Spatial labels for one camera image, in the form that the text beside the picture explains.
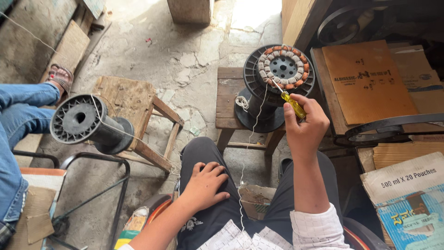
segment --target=trouser print logo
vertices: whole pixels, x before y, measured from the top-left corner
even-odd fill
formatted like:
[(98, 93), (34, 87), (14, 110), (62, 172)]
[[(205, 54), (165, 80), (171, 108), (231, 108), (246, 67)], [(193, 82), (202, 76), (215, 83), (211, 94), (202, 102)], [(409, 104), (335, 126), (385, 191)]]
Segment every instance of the trouser print logo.
[(189, 219), (186, 224), (182, 227), (182, 229), (180, 230), (181, 232), (183, 232), (185, 229), (188, 229), (189, 231), (193, 230), (193, 227), (195, 225), (200, 225), (203, 224), (203, 222), (198, 221), (195, 217), (191, 217), (191, 219)]

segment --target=wooden stool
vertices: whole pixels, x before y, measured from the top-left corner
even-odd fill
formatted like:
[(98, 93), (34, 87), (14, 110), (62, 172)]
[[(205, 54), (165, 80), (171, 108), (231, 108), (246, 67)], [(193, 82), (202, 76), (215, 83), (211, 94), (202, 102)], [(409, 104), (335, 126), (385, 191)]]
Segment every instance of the wooden stool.
[(124, 152), (116, 155), (128, 160), (154, 165), (169, 173), (171, 163), (168, 158), (173, 151), (174, 141), (179, 128), (183, 127), (183, 120), (176, 112), (157, 98), (153, 85), (147, 81), (135, 81), (120, 77), (100, 77), (94, 86), (93, 93), (99, 94), (103, 98), (103, 102), (108, 107), (108, 115), (110, 117), (120, 116), (128, 119), (134, 126), (134, 136), (139, 139), (143, 138), (153, 109), (173, 122), (173, 129), (163, 156), (136, 139), (133, 140), (127, 151), (134, 151), (145, 160)]
[(247, 129), (236, 118), (234, 105), (236, 93), (245, 88), (242, 68), (218, 68), (218, 95), (216, 102), (216, 128), (219, 129), (217, 147), (221, 153), (226, 147), (265, 150), (265, 156), (272, 156), (282, 137), (285, 124), (268, 133), (265, 145), (230, 142), (237, 129)]

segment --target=white shirt sleeve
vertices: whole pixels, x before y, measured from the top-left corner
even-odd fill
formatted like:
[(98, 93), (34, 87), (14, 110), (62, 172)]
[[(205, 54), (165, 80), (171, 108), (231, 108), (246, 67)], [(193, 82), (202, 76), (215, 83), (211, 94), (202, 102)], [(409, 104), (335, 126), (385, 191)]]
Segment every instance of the white shirt sleeve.
[(294, 249), (350, 249), (344, 243), (344, 230), (333, 204), (330, 203), (330, 208), (321, 214), (291, 211), (290, 219)]
[(130, 245), (128, 245), (128, 244), (125, 244), (125, 245), (119, 247), (118, 250), (134, 250), (134, 248), (132, 248), (132, 247), (131, 247)]

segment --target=black trousers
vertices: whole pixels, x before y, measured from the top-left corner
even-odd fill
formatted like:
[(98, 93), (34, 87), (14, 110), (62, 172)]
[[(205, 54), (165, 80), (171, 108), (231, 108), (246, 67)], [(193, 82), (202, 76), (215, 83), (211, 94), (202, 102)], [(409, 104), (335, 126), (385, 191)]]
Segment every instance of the black trousers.
[[(339, 208), (339, 198), (337, 191), (336, 172), (332, 162), (321, 152), (317, 153), (319, 167), (324, 179), (325, 188), (329, 201), (335, 206), (338, 217), (342, 224), (342, 215)], [(180, 172), (179, 192), (185, 190), (191, 178), (193, 167), (198, 162), (205, 164), (215, 161), (226, 168), (225, 173), (229, 175), (219, 188), (218, 192), (230, 193), (230, 198), (219, 202), (205, 210), (197, 212), (192, 219), (190, 227), (178, 233), (177, 249), (195, 250), (215, 235), (224, 225), (232, 219), (242, 230), (241, 213), (239, 209), (239, 195), (236, 185), (231, 177), (229, 167), (223, 160), (214, 142), (207, 137), (198, 137), (190, 141), (181, 153), (182, 170)], [(291, 163), (282, 177), (276, 193), (271, 201), (268, 211), (263, 220), (250, 220), (245, 210), (242, 208), (243, 224), (245, 231), (252, 237), (254, 233), (260, 232), (265, 226), (280, 234), (290, 244), (293, 243), (293, 228), (291, 226), (290, 211), (294, 210), (294, 189), (293, 189), (293, 163)]]

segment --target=black plastic spool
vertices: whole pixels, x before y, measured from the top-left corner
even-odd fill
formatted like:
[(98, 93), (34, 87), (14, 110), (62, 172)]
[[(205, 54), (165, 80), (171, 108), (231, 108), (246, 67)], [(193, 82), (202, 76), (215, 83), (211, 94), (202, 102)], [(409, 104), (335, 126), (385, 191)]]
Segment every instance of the black plastic spool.
[[(249, 102), (247, 112), (239, 105), (234, 105), (234, 113), (237, 119), (249, 130), (253, 130), (256, 124), (256, 117), (261, 110), (258, 118), (258, 124), (254, 127), (254, 131), (258, 133), (269, 133), (278, 129), (284, 122), (283, 105), (285, 100), (281, 97), (281, 92), (277, 88), (271, 87), (262, 80), (258, 70), (259, 57), (268, 49), (280, 44), (266, 45), (256, 49), (248, 56), (243, 68), (243, 76), (246, 88), (239, 92), (239, 96), (243, 96)], [(287, 90), (288, 93), (301, 94), (307, 96), (311, 93), (315, 83), (315, 72), (313, 64), (308, 57), (309, 75), (303, 84), (295, 89)], [(273, 74), (281, 79), (293, 77), (297, 72), (297, 67), (293, 60), (285, 56), (278, 56), (270, 62), (270, 69)], [(267, 96), (265, 97), (265, 88), (267, 88)]]
[[(123, 117), (109, 117), (104, 102), (96, 96), (94, 101), (91, 95), (77, 95), (61, 103), (51, 119), (52, 137), (63, 144), (90, 140), (103, 154), (117, 154), (126, 150), (133, 137), (121, 131), (134, 136), (133, 125)], [(115, 129), (103, 125), (100, 119)]]

